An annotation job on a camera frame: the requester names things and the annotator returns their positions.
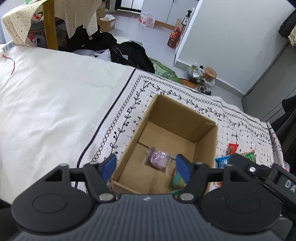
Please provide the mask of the white bed sheet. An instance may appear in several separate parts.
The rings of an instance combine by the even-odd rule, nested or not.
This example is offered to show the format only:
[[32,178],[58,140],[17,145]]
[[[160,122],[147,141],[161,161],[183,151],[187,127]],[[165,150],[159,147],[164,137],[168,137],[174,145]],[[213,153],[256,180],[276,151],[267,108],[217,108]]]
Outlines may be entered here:
[[1,59],[1,199],[59,164],[75,167],[132,67],[15,46]]

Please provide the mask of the small cardboard box on floor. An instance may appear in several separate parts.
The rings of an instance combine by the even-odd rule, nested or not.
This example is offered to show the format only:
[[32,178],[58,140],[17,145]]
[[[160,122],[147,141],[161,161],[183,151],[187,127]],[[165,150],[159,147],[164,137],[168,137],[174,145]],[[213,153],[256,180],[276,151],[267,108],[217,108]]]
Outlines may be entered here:
[[98,25],[101,32],[109,32],[115,28],[115,17],[113,15],[106,15],[104,18],[98,19]]

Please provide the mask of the red oil bottle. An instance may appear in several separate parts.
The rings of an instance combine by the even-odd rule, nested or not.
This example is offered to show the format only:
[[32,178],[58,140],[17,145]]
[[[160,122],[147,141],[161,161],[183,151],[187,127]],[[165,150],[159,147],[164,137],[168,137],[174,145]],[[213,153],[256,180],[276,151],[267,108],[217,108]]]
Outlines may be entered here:
[[180,27],[175,27],[172,30],[171,34],[170,34],[170,37],[169,37],[169,40],[168,40],[167,45],[170,48],[175,49],[176,44],[178,43],[178,41],[180,39],[180,36],[181,36],[181,29],[180,29]]

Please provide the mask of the white kitchen cabinet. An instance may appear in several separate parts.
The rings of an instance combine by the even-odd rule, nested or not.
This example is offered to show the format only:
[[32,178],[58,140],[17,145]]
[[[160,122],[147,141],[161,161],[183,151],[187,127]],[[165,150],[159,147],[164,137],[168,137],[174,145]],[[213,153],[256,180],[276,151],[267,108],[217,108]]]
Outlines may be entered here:
[[177,19],[183,20],[188,11],[196,8],[196,0],[122,0],[115,7],[139,13],[151,13],[156,21],[174,25]]

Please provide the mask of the green cartoon floor mat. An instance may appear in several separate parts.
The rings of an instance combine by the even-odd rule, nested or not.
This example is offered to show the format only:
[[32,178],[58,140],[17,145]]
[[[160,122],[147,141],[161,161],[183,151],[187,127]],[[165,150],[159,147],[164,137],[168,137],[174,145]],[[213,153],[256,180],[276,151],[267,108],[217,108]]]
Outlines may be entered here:
[[167,66],[163,65],[162,63],[160,63],[157,60],[154,60],[152,58],[150,58],[150,60],[154,66],[155,75],[158,75],[162,78],[166,78],[168,80],[171,80],[171,81],[174,81],[177,83],[182,83],[181,79],[178,78],[178,76],[176,75],[176,73],[172,69],[168,68]]

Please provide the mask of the brown lidded jar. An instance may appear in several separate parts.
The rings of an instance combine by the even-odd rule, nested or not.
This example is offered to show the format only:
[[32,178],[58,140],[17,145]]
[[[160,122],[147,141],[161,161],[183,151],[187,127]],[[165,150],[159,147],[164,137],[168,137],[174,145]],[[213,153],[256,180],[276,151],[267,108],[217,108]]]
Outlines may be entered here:
[[208,82],[211,82],[217,77],[217,73],[210,67],[206,67],[204,70],[204,79],[207,80]]

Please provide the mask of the green snack packet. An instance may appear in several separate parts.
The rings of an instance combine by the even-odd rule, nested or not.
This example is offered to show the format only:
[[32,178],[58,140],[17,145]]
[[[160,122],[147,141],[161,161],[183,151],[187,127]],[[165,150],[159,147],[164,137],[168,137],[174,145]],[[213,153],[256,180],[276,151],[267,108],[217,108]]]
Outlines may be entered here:
[[243,153],[242,155],[243,155],[243,157],[248,158],[250,161],[256,163],[255,150],[252,150],[250,152]]

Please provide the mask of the wooden table with cloth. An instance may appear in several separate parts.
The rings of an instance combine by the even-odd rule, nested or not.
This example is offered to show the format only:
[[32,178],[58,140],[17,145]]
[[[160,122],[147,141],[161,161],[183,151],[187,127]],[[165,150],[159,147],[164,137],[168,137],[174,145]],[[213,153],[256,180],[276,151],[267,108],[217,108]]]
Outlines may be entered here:
[[58,49],[56,36],[56,18],[62,19],[66,24],[69,38],[72,38],[78,27],[83,27],[88,36],[98,31],[96,11],[102,1],[31,1],[22,4],[6,13],[3,24],[12,41],[19,46],[33,46],[28,37],[32,25],[32,17],[37,10],[42,9],[46,41],[50,49]]

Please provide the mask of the black jacket on floor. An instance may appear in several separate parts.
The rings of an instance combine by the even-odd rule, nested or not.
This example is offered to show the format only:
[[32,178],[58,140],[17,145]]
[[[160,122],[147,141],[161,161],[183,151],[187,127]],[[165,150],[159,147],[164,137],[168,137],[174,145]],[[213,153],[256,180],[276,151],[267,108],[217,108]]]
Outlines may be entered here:
[[75,30],[74,35],[67,40],[67,48],[69,52],[76,50],[92,50],[102,51],[111,49],[117,44],[115,37],[109,32],[100,32],[100,26],[97,26],[98,30],[88,35],[85,28],[82,26]]

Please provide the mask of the patterned white cloth mat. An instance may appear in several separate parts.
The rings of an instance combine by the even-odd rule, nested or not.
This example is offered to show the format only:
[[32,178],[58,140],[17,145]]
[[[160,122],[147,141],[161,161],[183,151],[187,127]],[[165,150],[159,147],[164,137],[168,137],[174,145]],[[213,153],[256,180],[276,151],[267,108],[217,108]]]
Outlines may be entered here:
[[175,163],[169,162],[165,171],[145,164],[148,149],[216,167],[216,158],[226,156],[230,144],[238,146],[238,154],[254,151],[257,164],[283,165],[281,145],[269,123],[220,99],[133,70],[110,96],[77,166],[114,153],[118,165],[111,183],[116,192],[169,193]]

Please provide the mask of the grey door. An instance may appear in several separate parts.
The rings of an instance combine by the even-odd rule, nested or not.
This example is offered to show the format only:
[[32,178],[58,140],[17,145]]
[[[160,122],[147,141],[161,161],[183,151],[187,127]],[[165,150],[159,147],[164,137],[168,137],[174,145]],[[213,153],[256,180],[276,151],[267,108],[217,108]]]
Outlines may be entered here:
[[272,123],[285,111],[282,101],[295,95],[295,47],[290,43],[276,57],[250,91],[243,96],[244,111]]

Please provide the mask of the yellow green cake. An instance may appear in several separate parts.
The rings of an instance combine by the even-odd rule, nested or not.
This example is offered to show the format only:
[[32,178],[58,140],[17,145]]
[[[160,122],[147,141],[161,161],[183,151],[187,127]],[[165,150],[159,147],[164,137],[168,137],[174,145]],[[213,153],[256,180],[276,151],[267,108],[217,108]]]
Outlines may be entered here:
[[172,175],[172,179],[171,179],[171,194],[178,194],[180,191],[182,191],[185,186],[186,186],[186,182],[184,181],[184,179],[182,178],[182,176],[180,175],[180,173],[177,171],[177,169],[174,170],[173,175]]

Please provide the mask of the red snack packet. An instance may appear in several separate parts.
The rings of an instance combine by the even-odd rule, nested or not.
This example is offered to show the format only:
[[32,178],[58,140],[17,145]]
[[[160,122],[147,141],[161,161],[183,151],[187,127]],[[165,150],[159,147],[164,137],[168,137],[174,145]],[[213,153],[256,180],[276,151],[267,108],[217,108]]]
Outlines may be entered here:
[[228,144],[228,149],[227,149],[227,156],[236,154],[238,147],[239,147],[238,144],[229,143]]

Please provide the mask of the black backpack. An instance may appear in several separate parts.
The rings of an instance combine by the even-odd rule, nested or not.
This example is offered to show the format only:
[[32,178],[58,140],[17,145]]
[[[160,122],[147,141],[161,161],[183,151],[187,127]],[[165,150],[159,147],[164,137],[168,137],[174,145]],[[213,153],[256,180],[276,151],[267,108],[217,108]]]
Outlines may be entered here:
[[128,65],[154,74],[152,61],[147,56],[145,48],[136,42],[123,42],[110,48],[111,61]]

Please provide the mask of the blue plum snack packet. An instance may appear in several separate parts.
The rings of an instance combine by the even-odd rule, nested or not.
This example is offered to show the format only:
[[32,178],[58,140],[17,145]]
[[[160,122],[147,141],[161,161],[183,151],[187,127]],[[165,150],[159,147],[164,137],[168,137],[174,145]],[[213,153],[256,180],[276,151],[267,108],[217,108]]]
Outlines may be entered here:
[[224,167],[229,164],[230,157],[231,155],[216,158],[215,161],[217,164],[217,168],[224,169]]

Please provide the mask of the clear bag of items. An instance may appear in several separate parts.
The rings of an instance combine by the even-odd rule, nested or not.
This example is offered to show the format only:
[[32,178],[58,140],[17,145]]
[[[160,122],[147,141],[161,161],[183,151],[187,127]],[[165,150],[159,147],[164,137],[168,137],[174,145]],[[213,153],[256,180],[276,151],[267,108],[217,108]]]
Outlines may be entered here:
[[188,75],[189,80],[192,83],[200,84],[204,77],[204,67],[203,66],[197,66],[197,65],[191,65],[186,69],[186,73]]

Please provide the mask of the purple pastry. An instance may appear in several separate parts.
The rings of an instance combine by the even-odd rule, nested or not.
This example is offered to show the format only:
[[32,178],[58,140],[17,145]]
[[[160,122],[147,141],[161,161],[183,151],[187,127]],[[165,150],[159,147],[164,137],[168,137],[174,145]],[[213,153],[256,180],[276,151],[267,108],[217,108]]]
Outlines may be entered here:
[[171,163],[170,154],[163,152],[161,150],[153,148],[148,148],[144,156],[143,165],[152,167],[158,171],[166,173],[168,166]]

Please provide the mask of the brown cardboard box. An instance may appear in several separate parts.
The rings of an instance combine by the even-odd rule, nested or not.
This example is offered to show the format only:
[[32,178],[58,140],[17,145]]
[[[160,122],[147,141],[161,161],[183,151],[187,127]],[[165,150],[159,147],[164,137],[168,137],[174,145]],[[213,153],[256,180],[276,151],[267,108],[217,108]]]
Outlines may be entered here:
[[156,95],[122,154],[111,180],[114,192],[161,194],[171,191],[175,163],[166,173],[143,165],[148,148],[184,155],[190,162],[214,166],[218,125],[165,95]]

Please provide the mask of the pack of water bottles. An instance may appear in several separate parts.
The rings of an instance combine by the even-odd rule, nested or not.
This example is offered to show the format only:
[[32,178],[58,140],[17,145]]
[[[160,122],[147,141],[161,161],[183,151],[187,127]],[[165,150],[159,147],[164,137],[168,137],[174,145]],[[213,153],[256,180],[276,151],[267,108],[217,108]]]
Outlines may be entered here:
[[151,13],[142,12],[139,17],[139,22],[143,27],[153,28],[155,25],[155,17]]

